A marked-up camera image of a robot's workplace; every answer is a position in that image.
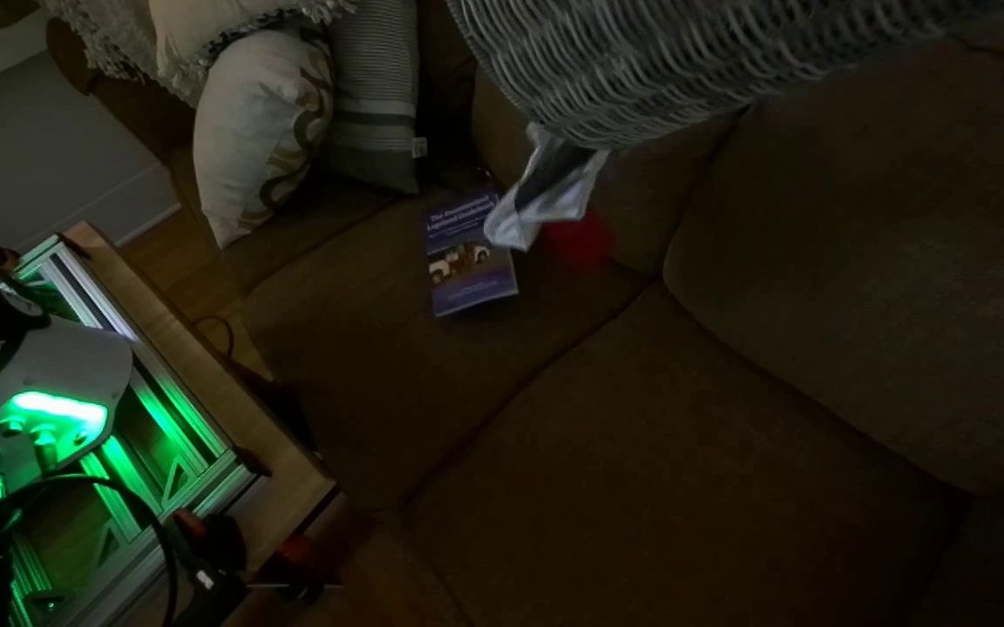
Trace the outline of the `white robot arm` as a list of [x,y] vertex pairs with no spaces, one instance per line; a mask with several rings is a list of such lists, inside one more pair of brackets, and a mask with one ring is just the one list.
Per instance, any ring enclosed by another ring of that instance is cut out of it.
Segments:
[[132,346],[0,290],[0,503],[99,449],[132,379]]

